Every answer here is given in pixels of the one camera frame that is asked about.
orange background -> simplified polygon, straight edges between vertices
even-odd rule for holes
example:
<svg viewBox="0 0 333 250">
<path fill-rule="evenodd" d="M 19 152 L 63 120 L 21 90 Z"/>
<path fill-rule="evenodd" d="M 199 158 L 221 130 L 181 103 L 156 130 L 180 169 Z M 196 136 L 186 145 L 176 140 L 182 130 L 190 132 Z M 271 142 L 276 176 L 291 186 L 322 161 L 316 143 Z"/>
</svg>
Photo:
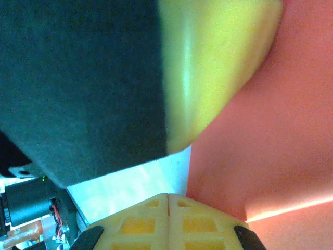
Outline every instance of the orange background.
<svg viewBox="0 0 333 250">
<path fill-rule="evenodd" d="M 187 196 L 243 220 L 333 200 L 332 0 L 284 2 L 267 60 L 194 142 Z"/>
</svg>

mounting hole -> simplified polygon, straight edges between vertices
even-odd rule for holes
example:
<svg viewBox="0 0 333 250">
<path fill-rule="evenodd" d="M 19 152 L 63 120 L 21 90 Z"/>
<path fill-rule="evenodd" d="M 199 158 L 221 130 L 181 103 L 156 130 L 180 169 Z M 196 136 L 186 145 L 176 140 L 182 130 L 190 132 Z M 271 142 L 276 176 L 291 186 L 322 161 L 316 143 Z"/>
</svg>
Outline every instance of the mounting hole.
<svg viewBox="0 0 333 250">
<path fill-rule="evenodd" d="M 28 171 L 20 171 L 19 173 L 23 176 L 29 176 L 30 175 L 30 172 L 28 172 Z"/>
</svg>

felt surface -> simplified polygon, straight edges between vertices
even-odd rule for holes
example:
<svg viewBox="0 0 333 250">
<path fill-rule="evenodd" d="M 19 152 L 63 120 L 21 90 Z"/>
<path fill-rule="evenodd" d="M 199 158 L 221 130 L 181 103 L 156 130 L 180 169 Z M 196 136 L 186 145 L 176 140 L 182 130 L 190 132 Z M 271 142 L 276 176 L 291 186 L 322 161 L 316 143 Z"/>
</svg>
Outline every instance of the felt surface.
<svg viewBox="0 0 333 250">
<path fill-rule="evenodd" d="M 284 2 L 267 60 L 191 155 L 187 195 L 241 219 L 333 193 L 333 2 Z"/>
<path fill-rule="evenodd" d="M 269 250 L 332 250 L 333 202 L 249 223 Z"/>
<path fill-rule="evenodd" d="M 9 0 L 0 18 L 0 129 L 45 175 L 166 155 L 157 1 Z"/>
</svg>

black cylinder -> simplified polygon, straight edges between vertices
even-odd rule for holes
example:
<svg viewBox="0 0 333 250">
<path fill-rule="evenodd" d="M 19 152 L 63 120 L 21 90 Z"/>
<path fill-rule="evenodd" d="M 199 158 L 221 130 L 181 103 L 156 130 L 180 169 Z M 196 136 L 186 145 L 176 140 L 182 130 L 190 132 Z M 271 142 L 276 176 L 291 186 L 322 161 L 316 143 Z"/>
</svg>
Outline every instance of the black cylinder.
<svg viewBox="0 0 333 250">
<path fill-rule="evenodd" d="M 13 227 L 48 214 L 55 197 L 53 183 L 41 178 L 7 186 L 5 192 Z"/>
</svg>

yellow curved surface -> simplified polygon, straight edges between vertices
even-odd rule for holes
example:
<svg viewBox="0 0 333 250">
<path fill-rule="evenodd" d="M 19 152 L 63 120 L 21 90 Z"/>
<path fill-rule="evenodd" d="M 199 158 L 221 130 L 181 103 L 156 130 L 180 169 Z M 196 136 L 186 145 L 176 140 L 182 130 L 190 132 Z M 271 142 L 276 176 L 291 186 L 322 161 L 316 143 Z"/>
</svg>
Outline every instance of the yellow curved surface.
<svg viewBox="0 0 333 250">
<path fill-rule="evenodd" d="M 168 153 L 190 145 L 258 69 L 279 0 L 159 0 Z"/>
</svg>

